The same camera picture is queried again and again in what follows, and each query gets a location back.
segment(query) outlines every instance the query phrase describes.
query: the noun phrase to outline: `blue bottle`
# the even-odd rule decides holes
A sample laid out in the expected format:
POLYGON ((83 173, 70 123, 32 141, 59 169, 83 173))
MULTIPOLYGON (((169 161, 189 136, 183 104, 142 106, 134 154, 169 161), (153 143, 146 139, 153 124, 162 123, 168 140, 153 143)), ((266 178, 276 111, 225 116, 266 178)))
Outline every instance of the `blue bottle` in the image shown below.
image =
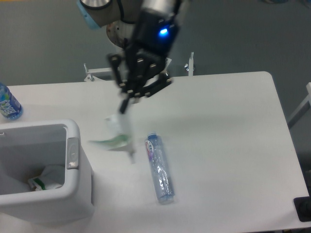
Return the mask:
POLYGON ((0 83, 0 113, 7 119, 16 120, 23 114, 23 108, 10 92, 9 88, 0 83))
POLYGON ((155 185, 155 193, 158 201, 162 204, 173 201, 174 189, 169 173, 161 137, 151 133, 145 141, 151 167, 151 175, 155 185))

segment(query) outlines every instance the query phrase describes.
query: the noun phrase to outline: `plastic bottle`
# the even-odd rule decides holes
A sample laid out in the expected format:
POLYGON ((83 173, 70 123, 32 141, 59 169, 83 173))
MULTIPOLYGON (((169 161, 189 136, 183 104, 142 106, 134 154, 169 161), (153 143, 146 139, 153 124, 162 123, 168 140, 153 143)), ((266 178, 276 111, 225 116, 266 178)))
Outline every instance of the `plastic bottle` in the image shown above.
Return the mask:
POLYGON ((22 113, 23 108, 10 92, 9 88, 0 83, 0 113, 7 119, 16 120, 22 113))
POLYGON ((145 146, 155 185, 156 197, 162 204, 172 202, 175 194, 161 137, 156 135, 156 133, 149 134, 145 140, 145 146))

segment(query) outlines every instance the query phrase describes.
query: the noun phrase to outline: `motion blur object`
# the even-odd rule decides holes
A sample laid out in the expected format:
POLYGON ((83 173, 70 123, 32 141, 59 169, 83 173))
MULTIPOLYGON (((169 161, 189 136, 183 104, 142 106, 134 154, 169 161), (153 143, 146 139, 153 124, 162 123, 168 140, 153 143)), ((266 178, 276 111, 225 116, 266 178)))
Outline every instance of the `motion blur object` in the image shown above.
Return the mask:
POLYGON ((79 0, 79 9, 92 29, 107 26, 109 39, 123 51, 108 55, 123 97, 124 114, 131 99, 150 97, 172 83, 164 71, 166 58, 185 17, 190 0, 79 0), (127 77, 120 65, 126 63, 127 77), (147 81, 158 75, 156 81, 147 81))

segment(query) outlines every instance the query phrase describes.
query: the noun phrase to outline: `trash in bin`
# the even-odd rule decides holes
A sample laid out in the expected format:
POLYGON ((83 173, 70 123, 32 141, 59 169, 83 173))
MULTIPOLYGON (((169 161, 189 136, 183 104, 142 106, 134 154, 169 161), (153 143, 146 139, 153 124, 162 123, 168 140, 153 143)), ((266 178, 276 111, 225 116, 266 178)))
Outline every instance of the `trash in bin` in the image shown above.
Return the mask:
POLYGON ((34 191, 57 189, 62 187, 65 181, 65 167, 60 165, 48 165, 40 176, 28 180, 30 188, 34 191))

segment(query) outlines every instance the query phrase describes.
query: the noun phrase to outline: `trash bin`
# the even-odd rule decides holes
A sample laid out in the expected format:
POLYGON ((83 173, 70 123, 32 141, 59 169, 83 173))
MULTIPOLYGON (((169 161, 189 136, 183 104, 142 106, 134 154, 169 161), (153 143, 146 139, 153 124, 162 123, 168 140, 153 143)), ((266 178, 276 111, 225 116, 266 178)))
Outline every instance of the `trash bin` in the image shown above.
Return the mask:
POLYGON ((90 216, 92 177, 73 120, 0 125, 0 212, 35 223, 90 216), (32 191, 28 179, 48 165, 64 166, 63 186, 32 191))

